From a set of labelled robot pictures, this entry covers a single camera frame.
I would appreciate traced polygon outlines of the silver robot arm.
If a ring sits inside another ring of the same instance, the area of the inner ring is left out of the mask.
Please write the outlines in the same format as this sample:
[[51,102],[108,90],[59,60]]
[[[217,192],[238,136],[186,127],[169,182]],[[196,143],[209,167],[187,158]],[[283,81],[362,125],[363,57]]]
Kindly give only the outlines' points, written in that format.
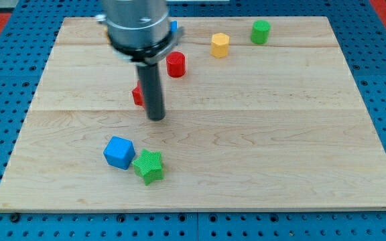
[[122,60],[140,66],[163,60],[184,35],[172,30],[166,0],[102,0],[96,20],[107,28],[108,39]]

